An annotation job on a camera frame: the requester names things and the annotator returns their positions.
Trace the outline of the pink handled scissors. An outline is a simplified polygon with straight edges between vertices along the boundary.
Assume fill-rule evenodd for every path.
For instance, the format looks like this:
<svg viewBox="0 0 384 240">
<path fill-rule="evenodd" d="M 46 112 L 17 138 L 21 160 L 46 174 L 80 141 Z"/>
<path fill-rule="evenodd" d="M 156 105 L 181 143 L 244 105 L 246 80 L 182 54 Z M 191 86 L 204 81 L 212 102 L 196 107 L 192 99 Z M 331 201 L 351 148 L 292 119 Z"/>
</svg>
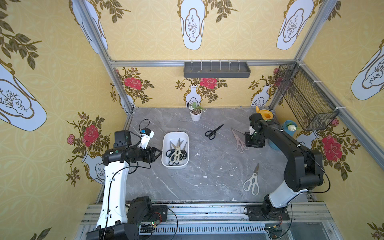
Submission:
<svg viewBox="0 0 384 240">
<path fill-rule="evenodd" d="M 231 130 L 237 142 L 237 150 L 240 153 L 244 153 L 244 151 L 249 149 L 245 143 L 245 135 L 234 128 L 231 128 Z"/>
</svg>

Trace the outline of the cream kitchen shears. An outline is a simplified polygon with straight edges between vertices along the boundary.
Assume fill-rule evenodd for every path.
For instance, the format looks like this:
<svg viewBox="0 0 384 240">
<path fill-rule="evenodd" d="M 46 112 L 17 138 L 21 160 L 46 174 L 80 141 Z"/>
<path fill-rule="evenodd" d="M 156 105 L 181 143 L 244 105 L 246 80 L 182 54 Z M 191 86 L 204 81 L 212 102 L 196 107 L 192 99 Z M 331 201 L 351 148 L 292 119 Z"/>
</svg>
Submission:
<svg viewBox="0 0 384 240">
<path fill-rule="evenodd" d="M 179 139 L 178 143 L 176 145 L 173 144 L 175 146 L 175 149 L 176 149 L 176 151 L 174 152 L 174 156 L 175 156 L 174 162 L 178 161 L 179 163 L 181 163 L 183 161 L 183 154 L 182 154 L 182 150 L 181 150 L 181 143 L 182 142 L 183 141 L 181 141 Z"/>
</svg>

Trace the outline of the white plastic storage box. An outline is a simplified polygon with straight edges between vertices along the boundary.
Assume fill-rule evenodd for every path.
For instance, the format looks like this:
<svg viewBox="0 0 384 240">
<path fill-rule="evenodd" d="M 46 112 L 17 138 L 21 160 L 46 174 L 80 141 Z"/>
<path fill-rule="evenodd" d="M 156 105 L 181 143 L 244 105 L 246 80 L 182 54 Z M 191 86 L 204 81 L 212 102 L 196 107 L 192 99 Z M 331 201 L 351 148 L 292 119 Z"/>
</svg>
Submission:
<svg viewBox="0 0 384 240">
<path fill-rule="evenodd" d="M 184 169 L 189 162 L 189 136 L 171 132 L 164 136 L 162 164 L 172 170 Z"/>
</svg>

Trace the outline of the dark blue scissors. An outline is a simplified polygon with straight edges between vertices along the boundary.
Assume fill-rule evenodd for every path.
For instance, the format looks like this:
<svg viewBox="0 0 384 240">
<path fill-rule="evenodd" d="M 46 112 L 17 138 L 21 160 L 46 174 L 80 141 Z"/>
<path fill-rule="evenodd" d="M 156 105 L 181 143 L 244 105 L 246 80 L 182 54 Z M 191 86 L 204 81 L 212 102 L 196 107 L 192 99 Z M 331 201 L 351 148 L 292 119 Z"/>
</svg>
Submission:
<svg viewBox="0 0 384 240">
<path fill-rule="evenodd" d="M 187 159 L 187 151 L 186 151 L 186 146 L 187 146 L 187 143 L 185 144 L 184 148 L 182 149 L 182 154 L 183 154 L 183 160 L 186 160 Z"/>
</svg>

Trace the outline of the large black scissors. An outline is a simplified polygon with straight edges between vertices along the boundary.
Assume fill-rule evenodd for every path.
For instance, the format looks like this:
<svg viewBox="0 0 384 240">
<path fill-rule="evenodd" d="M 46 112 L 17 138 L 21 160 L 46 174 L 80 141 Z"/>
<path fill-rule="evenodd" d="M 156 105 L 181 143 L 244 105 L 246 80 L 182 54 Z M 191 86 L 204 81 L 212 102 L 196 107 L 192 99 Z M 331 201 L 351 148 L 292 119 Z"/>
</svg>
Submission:
<svg viewBox="0 0 384 240">
<path fill-rule="evenodd" d="M 223 126 L 223 124 L 221 124 L 219 127 L 217 127 L 216 129 L 214 130 L 209 130 L 207 132 L 205 132 L 205 136 L 208 137 L 209 140 L 213 140 L 215 137 L 216 137 L 216 133 L 217 131 Z"/>
</svg>

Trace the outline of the small black scissors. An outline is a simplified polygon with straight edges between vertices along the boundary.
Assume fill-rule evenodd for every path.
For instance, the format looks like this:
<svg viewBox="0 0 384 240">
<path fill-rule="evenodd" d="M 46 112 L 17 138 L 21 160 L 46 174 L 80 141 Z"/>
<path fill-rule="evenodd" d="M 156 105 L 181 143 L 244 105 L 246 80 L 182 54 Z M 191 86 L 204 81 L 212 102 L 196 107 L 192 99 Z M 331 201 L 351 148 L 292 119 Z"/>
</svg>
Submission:
<svg viewBox="0 0 384 240">
<path fill-rule="evenodd" d="M 168 165 L 169 166 L 178 165 L 179 164 L 178 161 L 174 162 L 174 158 L 175 158 L 174 152 L 176 151 L 176 149 L 172 142 L 170 142 L 170 148 L 171 149 L 166 152 L 166 157 L 169 158 Z"/>
</svg>

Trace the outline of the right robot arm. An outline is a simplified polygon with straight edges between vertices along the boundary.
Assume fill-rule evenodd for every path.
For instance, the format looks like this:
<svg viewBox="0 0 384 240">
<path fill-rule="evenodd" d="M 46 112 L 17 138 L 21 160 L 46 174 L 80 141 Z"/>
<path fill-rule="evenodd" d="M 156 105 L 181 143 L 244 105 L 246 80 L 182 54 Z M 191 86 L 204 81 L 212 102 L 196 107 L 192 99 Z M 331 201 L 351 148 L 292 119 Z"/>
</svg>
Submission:
<svg viewBox="0 0 384 240">
<path fill-rule="evenodd" d="M 274 143 L 287 158 L 284 181 L 263 200 L 264 214 L 282 211 L 301 193 L 324 182 L 322 154 L 297 142 L 275 120 L 265 120 L 259 113 L 249 117 L 250 131 L 245 133 L 246 146 L 263 148 L 266 140 Z"/>
</svg>

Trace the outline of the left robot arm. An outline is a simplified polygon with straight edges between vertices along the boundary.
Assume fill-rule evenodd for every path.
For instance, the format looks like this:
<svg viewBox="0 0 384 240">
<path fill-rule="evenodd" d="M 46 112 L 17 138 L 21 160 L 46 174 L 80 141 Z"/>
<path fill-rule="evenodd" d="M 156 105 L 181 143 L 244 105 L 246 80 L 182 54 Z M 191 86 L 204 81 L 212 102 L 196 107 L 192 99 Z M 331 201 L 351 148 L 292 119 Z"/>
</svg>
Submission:
<svg viewBox="0 0 384 240">
<path fill-rule="evenodd" d="M 88 232 L 88 240 L 138 240 L 139 227 L 145 217 L 154 214 L 148 196 L 136 198 L 126 209 L 126 183 L 130 168 L 139 168 L 139 162 L 153 163 L 162 155 L 155 147 L 148 147 L 154 132 L 140 130 L 140 141 L 132 145 L 130 131 L 115 132 L 113 148 L 102 156 L 105 166 L 105 192 L 102 210 L 94 231 Z"/>
</svg>

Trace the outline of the teal bottle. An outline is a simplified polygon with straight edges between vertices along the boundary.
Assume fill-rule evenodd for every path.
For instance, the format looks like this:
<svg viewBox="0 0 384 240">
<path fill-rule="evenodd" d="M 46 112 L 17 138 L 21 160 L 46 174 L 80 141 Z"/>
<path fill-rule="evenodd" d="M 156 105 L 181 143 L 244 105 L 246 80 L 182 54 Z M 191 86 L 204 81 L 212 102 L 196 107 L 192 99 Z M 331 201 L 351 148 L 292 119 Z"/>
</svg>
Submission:
<svg viewBox="0 0 384 240">
<path fill-rule="evenodd" d="M 287 132 L 291 137 L 294 136 L 294 133 L 296 132 L 298 126 L 295 122 L 287 120 L 282 124 L 283 130 Z M 274 144 L 271 140 L 268 140 L 269 146 L 274 149 L 279 151 L 280 149 L 277 147 L 276 144 Z"/>
</svg>

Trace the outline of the white kitchen shears front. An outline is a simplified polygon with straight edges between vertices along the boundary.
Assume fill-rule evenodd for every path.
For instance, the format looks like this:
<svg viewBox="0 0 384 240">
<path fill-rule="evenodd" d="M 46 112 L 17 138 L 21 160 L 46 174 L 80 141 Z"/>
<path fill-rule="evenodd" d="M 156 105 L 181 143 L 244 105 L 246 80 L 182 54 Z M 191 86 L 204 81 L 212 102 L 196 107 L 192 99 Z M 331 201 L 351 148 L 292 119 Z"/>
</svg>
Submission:
<svg viewBox="0 0 384 240">
<path fill-rule="evenodd" d="M 253 196 L 257 196 L 260 192 L 260 187 L 258 183 L 259 167 L 260 164 L 258 163 L 251 177 L 246 180 L 243 184 L 243 190 L 246 192 L 251 192 Z"/>
</svg>

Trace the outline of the small potted plant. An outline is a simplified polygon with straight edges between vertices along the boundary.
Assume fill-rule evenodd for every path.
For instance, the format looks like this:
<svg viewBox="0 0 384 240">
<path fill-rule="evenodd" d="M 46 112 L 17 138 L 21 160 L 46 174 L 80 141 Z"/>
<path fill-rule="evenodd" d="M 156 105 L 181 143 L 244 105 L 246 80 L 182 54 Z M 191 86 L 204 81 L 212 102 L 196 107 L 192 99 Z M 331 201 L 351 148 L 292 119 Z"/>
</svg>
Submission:
<svg viewBox="0 0 384 240">
<path fill-rule="evenodd" d="M 194 122 L 198 122 L 201 118 L 202 113 L 207 110 L 201 107 L 200 105 L 198 105 L 197 102 L 193 102 L 189 104 L 188 108 L 191 114 L 192 121 Z"/>
</svg>

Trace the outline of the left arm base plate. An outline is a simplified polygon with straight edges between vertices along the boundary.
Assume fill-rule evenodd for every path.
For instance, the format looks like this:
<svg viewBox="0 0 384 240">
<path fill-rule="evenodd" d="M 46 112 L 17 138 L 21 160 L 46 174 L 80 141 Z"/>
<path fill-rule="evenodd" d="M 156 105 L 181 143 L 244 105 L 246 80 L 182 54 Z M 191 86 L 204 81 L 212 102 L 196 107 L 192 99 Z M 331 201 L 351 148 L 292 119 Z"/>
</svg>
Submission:
<svg viewBox="0 0 384 240">
<path fill-rule="evenodd" d="M 168 217 L 168 207 L 166 205 L 139 208 L 134 214 L 134 223 L 139 225 L 143 222 L 154 222 L 159 220 L 161 223 L 166 222 Z"/>
</svg>

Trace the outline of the aluminium front rail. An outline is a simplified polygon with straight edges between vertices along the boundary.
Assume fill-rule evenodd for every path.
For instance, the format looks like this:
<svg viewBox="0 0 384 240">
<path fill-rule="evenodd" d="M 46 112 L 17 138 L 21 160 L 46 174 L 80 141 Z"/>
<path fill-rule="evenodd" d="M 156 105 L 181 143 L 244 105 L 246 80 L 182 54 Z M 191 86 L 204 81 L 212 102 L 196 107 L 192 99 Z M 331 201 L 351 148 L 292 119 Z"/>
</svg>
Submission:
<svg viewBox="0 0 384 240">
<path fill-rule="evenodd" d="M 166 205 L 166 222 L 151 228 L 151 222 L 140 224 L 142 238 L 182 235 L 245 234 L 277 235 L 281 240 L 341 240 L 343 237 L 324 202 L 293 202 L 287 210 L 288 221 L 250 221 L 243 213 L 246 205 L 258 203 L 154 203 Z"/>
</svg>

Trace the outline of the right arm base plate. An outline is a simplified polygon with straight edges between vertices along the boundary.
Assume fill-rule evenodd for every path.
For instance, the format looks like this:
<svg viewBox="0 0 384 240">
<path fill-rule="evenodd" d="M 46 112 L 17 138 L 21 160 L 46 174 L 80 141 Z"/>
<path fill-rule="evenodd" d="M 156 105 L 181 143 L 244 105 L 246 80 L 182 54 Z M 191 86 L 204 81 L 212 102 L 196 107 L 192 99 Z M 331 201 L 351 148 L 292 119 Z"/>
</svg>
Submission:
<svg viewBox="0 0 384 240">
<path fill-rule="evenodd" d="M 274 208 L 264 205 L 246 205 L 243 213 L 250 221 L 288 221 L 290 216 L 285 208 Z"/>
</svg>

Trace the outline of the grey wall shelf rack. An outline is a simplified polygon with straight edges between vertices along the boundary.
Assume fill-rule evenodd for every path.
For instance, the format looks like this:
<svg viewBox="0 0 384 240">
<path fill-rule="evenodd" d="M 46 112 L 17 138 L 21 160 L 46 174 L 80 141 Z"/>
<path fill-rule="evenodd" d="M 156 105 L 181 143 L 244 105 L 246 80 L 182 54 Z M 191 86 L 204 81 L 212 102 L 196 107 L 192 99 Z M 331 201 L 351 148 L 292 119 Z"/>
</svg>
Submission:
<svg viewBox="0 0 384 240">
<path fill-rule="evenodd" d="M 185 78 L 249 78 L 251 69 L 245 61 L 184 62 Z"/>
</svg>

